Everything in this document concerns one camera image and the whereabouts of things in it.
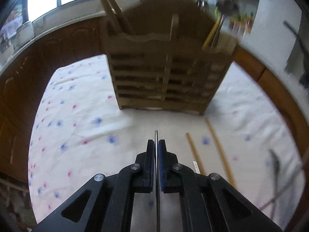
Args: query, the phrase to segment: wooden stick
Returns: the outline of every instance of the wooden stick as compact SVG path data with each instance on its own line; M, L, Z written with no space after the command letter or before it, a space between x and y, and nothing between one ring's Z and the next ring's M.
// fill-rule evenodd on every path
M200 159L200 156L199 156L199 154L198 154L198 152L197 152L197 150L196 150L196 147L195 147L195 145L194 145L194 142L193 142L193 140L192 140L192 138L191 138L190 133L186 133L186 137L187 137L187 140L188 140L188 142L189 142L191 151L192 151L192 153L193 153L193 157L194 157L194 159L196 160L197 165L198 165L198 167L199 167L199 169L200 169L200 174L206 175L205 170L204 170L204 167L203 167L203 163L202 163L202 161L201 161L201 159Z
M107 17L109 18L109 21L113 27L113 30L115 31L115 33L121 33L122 30L121 30L121 27L120 27L120 24L117 20L117 17L116 15L114 14L108 0L101 0L101 3L103 5L103 8L107 14Z
M108 0L108 2L110 3L110 5L112 6L112 8L114 9L114 11L116 12L116 15L121 19L121 21L124 23L124 26L126 28L126 31L130 34L130 35L135 35L134 30L132 29L129 21L127 20L127 18L125 17L125 15L122 13L122 10L120 9L120 7L118 6L117 2L115 0Z
M219 138L218 138L218 136L217 136L217 134L216 134L212 124L210 123L209 119L207 117L205 117L205 120L206 120L206 123L207 123L207 125L209 127L209 130L211 132L211 135L213 136L213 139L214 139L214 142L216 144L217 150L218 150L218 152L220 154L220 157L221 157L221 160L222 160L222 163L223 163L223 167L224 167L225 173L228 176L229 183L234 188L236 188L236 182L235 182L235 179L234 179L234 176L233 176L230 164L228 162L228 159L227 159L227 157L225 155L224 148L223 148L222 144L220 143L220 140L219 140Z

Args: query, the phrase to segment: metal rod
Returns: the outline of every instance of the metal rod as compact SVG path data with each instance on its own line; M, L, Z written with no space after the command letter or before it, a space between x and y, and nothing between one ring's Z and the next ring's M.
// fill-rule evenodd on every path
M219 35L220 35L220 30L222 28L222 25L223 25L223 22L224 22L225 18L226 18L226 15L222 15L219 27L218 27L218 29L216 31L216 35L214 36L214 40L213 40L213 42L211 44L211 47L216 47L217 46Z
M154 216L155 216L155 232L160 232L160 170L159 170L159 140L158 131L154 132L154 145L155 145L155 155L154 155Z

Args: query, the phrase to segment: cabinet door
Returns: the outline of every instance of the cabinet door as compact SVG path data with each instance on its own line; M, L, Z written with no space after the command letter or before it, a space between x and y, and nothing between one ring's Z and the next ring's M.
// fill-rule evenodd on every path
M20 90L18 81L14 76L15 64L8 67L0 79L0 106L4 115L17 126L24 121L25 97Z
M72 63L101 54L97 18L69 25L63 28L63 33Z
M27 182L28 140L4 118L0 131L0 171Z
M68 53L63 44L64 38L63 30L59 29L35 42L37 54L48 69L49 79L56 69L70 64Z
M27 102L33 106L35 114L50 79L48 70L41 62L34 45L23 51L15 62L18 85Z

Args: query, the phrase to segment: white bedsheet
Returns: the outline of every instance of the white bedsheet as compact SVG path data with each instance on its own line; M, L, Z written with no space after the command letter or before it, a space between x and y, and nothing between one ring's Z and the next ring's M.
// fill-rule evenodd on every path
M300 165L294 140L261 89L232 64L205 114L231 164L237 189L260 207L273 196L269 149L280 158L279 188ZM193 166L189 132L206 173L226 174L205 118L167 111L119 110L104 55L55 71L35 118L29 148L29 189L37 222L97 173L118 173L146 150L148 139L166 140L180 163ZM279 199L274 221L285 228L304 187L301 174ZM178 197L161 197L161 230L181 231ZM152 231L151 195L137 194L133 231ZM136 217L144 222L137 223Z

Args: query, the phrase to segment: metal screw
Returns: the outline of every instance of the metal screw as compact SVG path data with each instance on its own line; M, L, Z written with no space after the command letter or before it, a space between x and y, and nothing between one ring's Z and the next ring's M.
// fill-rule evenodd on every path
M138 164L138 163L134 163L134 164L131 165L131 168L132 168L133 170L138 170L138 169L141 168L141 165Z
M95 181L101 181L102 179L104 179L104 175L103 174L96 174L94 176Z
M175 168L176 170L180 170L180 169L183 168L183 165L180 164L180 163L175 163L175 164L173 165L173 168Z
M212 180L216 181L218 179L220 179L220 175L218 173L211 173L210 177Z

